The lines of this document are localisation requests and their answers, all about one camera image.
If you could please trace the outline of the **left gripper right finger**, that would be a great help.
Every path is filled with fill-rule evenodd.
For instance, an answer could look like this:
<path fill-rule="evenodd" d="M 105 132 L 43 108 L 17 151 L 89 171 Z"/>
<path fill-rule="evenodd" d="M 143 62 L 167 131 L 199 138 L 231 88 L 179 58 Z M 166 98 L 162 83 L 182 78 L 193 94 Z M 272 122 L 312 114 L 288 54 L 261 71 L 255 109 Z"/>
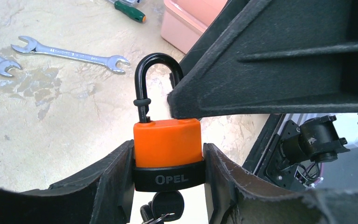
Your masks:
<path fill-rule="evenodd" d="M 358 224 L 358 189 L 294 192 L 253 175 L 212 143 L 203 155 L 211 224 Z"/>

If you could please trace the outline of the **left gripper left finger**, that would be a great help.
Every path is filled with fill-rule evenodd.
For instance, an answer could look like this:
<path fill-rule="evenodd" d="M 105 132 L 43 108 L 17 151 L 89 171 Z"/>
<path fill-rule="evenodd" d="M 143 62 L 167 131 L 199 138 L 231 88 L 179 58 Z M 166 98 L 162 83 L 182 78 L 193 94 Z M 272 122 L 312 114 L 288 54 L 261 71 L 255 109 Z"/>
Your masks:
<path fill-rule="evenodd" d="M 0 224 L 127 224 L 134 196 L 133 141 L 47 189 L 0 188 Z"/>

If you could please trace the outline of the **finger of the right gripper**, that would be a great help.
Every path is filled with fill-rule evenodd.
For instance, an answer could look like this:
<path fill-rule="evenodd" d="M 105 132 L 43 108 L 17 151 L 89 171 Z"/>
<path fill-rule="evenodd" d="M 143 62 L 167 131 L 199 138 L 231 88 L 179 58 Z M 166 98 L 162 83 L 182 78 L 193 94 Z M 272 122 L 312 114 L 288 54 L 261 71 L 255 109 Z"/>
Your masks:
<path fill-rule="evenodd" d="M 191 70 L 198 66 L 198 61 L 208 58 L 215 61 L 220 57 L 271 2 L 270 0 L 229 0 L 201 38 L 180 61 L 184 75 L 191 73 Z"/>
<path fill-rule="evenodd" d="M 178 119 L 358 112 L 358 0 L 271 0 L 168 94 Z"/>

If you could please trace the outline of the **black key bunch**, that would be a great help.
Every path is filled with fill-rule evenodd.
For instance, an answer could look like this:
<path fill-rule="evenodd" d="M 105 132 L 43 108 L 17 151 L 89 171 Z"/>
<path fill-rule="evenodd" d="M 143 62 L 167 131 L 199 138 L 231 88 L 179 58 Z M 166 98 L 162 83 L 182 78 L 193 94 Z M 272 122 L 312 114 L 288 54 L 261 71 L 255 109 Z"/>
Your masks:
<path fill-rule="evenodd" d="M 158 192 L 140 208 L 143 224 L 164 224 L 180 219 L 185 203 L 179 191 Z"/>

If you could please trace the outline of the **orange black padlock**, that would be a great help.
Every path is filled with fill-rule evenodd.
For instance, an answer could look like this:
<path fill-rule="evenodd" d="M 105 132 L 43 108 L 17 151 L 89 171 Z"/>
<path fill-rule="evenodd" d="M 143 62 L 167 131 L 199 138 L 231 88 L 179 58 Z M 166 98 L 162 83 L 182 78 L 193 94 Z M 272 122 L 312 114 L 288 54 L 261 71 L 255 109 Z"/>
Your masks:
<path fill-rule="evenodd" d="M 170 69 L 174 84 L 183 78 L 179 63 L 165 53 L 151 53 L 136 67 L 133 103 L 138 108 L 139 121 L 133 126 L 135 190 L 168 192 L 204 184 L 206 164 L 201 150 L 200 121 L 152 120 L 147 115 L 151 99 L 147 95 L 146 74 L 156 64 Z"/>

